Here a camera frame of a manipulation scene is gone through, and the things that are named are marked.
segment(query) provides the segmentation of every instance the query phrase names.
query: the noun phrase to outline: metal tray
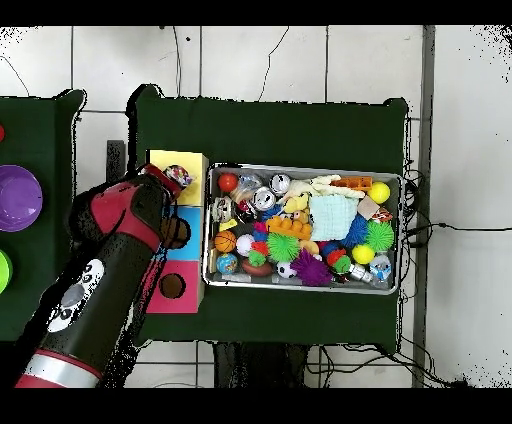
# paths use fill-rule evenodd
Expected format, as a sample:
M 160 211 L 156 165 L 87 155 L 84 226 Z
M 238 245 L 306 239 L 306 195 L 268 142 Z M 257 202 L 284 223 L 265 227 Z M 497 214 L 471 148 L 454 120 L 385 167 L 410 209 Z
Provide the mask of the metal tray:
M 393 215 L 391 224 L 395 232 L 395 242 L 393 248 L 388 251 L 388 257 L 393 266 L 392 275 L 389 277 L 389 288 L 379 289 L 361 281 L 349 281 L 346 283 L 333 282 L 327 287 L 306 287 L 300 285 L 297 279 L 281 280 L 279 275 L 274 273 L 269 277 L 250 277 L 250 282 L 238 282 L 222 279 L 219 272 L 211 273 L 208 271 L 209 245 L 210 239 L 218 232 L 219 224 L 213 222 L 211 211 L 213 201 L 220 197 L 221 191 L 217 185 L 217 179 L 221 173 L 231 172 L 235 175 L 253 173 L 258 175 L 265 183 L 277 174 L 287 174 L 291 179 L 311 179 L 319 175 L 341 175 L 341 176 L 371 176 L 373 181 L 382 181 L 391 189 L 391 196 L 386 201 L 385 206 Z M 280 290 L 301 290 L 301 291 L 320 291 L 320 292 L 340 292 L 340 293 L 360 293 L 372 295 L 389 295 L 395 292 L 400 285 L 400 268 L 402 263 L 402 243 L 403 243 L 403 205 L 404 205 L 405 180 L 397 174 L 385 174 L 363 171 L 343 171 L 330 169 L 312 169 L 312 168 L 290 168 L 265 165 L 248 164 L 222 164 L 214 163 L 210 165 L 206 180 L 206 210 L 205 210 L 205 235 L 203 241 L 203 264 L 202 277 L 207 284 L 225 287 L 252 287 L 264 289 Z

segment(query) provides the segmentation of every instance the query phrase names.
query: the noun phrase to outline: red ball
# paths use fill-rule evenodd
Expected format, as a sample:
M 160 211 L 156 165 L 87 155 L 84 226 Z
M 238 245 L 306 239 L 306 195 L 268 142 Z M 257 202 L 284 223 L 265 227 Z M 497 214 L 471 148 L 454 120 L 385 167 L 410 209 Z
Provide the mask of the red ball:
M 230 192 L 238 185 L 238 177 L 235 174 L 222 174 L 218 183 L 222 191 Z

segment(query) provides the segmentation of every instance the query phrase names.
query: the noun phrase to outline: yellow ball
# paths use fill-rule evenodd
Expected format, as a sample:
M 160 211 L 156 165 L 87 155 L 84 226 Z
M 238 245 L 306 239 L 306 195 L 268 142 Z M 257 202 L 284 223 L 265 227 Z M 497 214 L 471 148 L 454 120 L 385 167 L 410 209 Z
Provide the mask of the yellow ball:
M 375 257 L 375 252 L 367 244 L 358 244 L 352 249 L 352 257 L 358 264 L 369 264 Z
M 388 200 L 390 194 L 391 190 L 389 187 L 380 181 L 373 183 L 372 188 L 368 191 L 368 196 L 379 205 Z

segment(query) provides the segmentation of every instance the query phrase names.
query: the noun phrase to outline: green bowl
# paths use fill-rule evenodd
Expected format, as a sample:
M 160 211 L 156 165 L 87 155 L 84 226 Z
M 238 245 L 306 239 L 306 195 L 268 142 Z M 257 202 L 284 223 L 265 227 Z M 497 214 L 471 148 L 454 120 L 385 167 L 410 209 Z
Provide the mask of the green bowl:
M 12 277 L 12 262 L 9 256 L 0 250 L 0 293 L 2 293 Z

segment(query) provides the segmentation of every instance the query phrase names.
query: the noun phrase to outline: orange basketball toy ball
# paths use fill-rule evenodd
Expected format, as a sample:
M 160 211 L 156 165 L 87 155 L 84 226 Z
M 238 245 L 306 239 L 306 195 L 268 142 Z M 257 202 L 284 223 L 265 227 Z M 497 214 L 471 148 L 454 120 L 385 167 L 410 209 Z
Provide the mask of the orange basketball toy ball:
M 221 231 L 215 236 L 215 247 L 219 252 L 228 253 L 236 247 L 236 237 L 231 231 Z

